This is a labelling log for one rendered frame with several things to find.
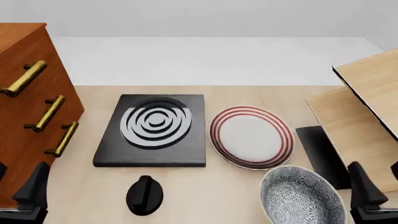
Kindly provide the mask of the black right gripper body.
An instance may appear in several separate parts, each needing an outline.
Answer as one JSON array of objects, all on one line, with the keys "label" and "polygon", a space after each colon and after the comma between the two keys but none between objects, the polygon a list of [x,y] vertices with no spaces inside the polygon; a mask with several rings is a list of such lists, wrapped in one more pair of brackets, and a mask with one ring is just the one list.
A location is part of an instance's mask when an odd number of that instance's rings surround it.
[{"label": "black right gripper body", "polygon": [[361,207],[351,209],[355,224],[398,224],[398,208],[365,210]]}]

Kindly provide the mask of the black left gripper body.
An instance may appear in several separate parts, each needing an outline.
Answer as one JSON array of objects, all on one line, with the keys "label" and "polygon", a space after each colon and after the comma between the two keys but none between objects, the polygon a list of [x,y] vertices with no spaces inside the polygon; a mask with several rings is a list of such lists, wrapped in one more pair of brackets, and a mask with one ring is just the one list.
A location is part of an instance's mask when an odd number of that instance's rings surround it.
[{"label": "black left gripper body", "polygon": [[33,210],[0,208],[0,224],[43,224],[47,214],[48,211],[41,207]]}]

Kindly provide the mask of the grey patterned bowl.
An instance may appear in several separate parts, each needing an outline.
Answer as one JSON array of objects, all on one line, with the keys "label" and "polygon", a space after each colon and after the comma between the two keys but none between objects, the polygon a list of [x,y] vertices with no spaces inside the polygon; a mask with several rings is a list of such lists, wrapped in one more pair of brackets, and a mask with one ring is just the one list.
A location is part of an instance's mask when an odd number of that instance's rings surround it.
[{"label": "grey patterned bowl", "polygon": [[259,191],[270,224],[348,224],[339,193],[309,169],[274,167],[263,176]]}]

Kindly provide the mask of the pale wooden rack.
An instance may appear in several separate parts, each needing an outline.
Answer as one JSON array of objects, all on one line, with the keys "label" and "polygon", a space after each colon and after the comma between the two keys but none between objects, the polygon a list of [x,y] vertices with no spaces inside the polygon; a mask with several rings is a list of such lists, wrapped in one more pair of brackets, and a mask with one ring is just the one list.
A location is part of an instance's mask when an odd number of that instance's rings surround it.
[{"label": "pale wooden rack", "polygon": [[398,192],[398,48],[332,68],[345,87],[306,101],[342,162],[359,162],[382,192]]}]

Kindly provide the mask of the round black stove knob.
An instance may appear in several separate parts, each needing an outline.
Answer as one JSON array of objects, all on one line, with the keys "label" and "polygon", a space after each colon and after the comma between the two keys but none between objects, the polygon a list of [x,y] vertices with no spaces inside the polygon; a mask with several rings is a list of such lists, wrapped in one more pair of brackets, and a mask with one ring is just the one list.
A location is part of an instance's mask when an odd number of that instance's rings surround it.
[{"label": "round black stove knob", "polygon": [[160,207],[163,199],[164,192],[158,181],[142,175],[127,191],[126,205],[133,214],[148,216]]}]

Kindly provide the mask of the white plate with red rings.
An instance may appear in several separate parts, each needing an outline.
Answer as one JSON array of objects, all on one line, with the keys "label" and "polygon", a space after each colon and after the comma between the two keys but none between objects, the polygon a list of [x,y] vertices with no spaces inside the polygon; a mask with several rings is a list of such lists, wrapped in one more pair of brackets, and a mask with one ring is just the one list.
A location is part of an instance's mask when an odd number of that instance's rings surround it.
[{"label": "white plate with red rings", "polygon": [[209,125],[209,140],[225,160],[249,170],[286,164],[296,147],[294,132],[275,113],[238,105],[220,111]]}]

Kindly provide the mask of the wooden cabinet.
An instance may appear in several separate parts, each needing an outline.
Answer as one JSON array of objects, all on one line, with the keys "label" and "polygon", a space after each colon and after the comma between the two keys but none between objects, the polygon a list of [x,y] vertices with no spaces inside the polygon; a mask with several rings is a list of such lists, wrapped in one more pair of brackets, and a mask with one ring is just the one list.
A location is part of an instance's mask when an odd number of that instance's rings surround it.
[{"label": "wooden cabinet", "polygon": [[[0,207],[17,205],[12,196],[37,164],[52,164],[56,159],[44,151],[56,148],[65,134],[61,125],[79,121],[84,112],[45,24],[0,24],[0,88],[9,87],[24,74],[25,64],[39,60],[47,68],[17,97],[0,93],[0,162],[8,167],[0,181]],[[65,96],[65,102],[42,132],[23,127],[38,122],[50,106],[45,100],[58,95]]]}]

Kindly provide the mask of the flat black stove plate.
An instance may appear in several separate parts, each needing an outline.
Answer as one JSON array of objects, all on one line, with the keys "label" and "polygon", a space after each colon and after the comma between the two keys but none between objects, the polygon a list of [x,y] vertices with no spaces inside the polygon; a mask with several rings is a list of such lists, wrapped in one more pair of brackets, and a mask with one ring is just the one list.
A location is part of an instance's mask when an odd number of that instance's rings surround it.
[{"label": "flat black stove plate", "polygon": [[95,167],[205,167],[203,95],[121,95]]}]

